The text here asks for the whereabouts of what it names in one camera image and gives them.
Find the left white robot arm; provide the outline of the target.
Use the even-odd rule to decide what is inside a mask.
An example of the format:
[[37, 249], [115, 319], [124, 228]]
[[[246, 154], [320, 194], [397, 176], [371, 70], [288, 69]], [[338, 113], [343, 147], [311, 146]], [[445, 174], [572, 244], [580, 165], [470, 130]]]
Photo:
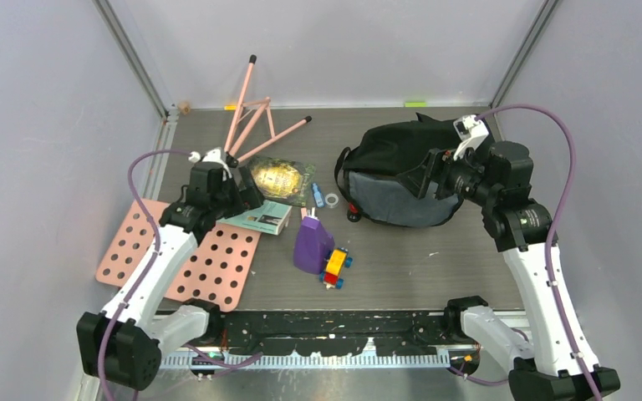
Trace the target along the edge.
[[99, 313], [86, 312], [76, 325], [83, 370], [101, 382], [135, 391], [150, 386], [162, 359], [197, 340], [216, 344], [222, 312], [210, 301], [190, 298], [170, 316], [155, 320], [162, 299], [182, 265], [222, 218], [262, 206], [264, 197], [247, 167], [235, 180], [217, 162], [191, 167], [178, 200], [152, 226], [153, 240], [130, 279]]

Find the black backpack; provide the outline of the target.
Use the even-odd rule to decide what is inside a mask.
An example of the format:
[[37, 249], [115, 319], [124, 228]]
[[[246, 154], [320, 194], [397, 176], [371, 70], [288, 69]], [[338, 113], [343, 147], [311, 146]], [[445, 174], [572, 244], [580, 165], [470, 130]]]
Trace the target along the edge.
[[434, 198], [435, 182], [422, 199], [405, 187], [406, 174], [421, 167], [430, 150], [453, 150], [461, 143], [452, 119], [415, 115], [368, 129], [358, 146], [341, 151], [334, 182], [348, 204], [348, 221], [426, 228], [447, 223], [461, 208], [458, 195]]

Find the dark green book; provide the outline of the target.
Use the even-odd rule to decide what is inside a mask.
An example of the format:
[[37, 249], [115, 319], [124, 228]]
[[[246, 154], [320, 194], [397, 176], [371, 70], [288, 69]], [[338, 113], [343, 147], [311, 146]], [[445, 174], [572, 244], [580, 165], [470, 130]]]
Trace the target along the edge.
[[307, 205], [317, 170], [315, 165], [254, 155], [246, 167], [267, 200], [288, 206]]

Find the teal book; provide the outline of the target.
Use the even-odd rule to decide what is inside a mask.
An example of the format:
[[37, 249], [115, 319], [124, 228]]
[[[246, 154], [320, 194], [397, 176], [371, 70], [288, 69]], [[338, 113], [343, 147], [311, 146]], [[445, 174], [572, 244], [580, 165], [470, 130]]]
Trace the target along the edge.
[[252, 231], [278, 236], [288, 225], [293, 208], [289, 205], [265, 200], [262, 206], [243, 212], [230, 218], [222, 218], [220, 222], [229, 226], [240, 227]]

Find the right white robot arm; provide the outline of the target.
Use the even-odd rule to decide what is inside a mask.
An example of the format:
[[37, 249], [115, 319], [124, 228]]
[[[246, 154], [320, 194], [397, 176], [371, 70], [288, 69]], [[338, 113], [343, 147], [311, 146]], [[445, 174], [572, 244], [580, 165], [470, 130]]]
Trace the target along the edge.
[[436, 198], [458, 195], [481, 207], [532, 334], [524, 338], [477, 297], [465, 297], [448, 303], [445, 335], [455, 343], [480, 343], [507, 372], [516, 400], [600, 400], [620, 389], [619, 375], [600, 364], [578, 324], [559, 265], [556, 220], [530, 196], [532, 170], [524, 145], [500, 141], [484, 158], [430, 150], [398, 180], [417, 198], [436, 184]]

